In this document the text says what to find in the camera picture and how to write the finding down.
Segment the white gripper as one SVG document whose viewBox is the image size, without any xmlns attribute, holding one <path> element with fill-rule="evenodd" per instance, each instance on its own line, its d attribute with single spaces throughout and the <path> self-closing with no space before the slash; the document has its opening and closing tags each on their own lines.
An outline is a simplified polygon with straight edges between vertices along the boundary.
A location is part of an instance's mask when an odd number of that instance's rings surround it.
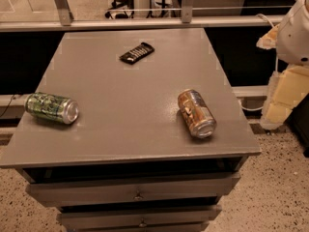
<svg viewBox="0 0 309 232">
<path fill-rule="evenodd" d="M 294 64 L 274 72 L 269 80 L 267 99 L 260 125 L 275 130 L 309 94 L 309 0 L 297 0 L 280 25 L 273 26 L 258 39 L 256 46 L 273 49 L 280 60 Z"/>
</svg>

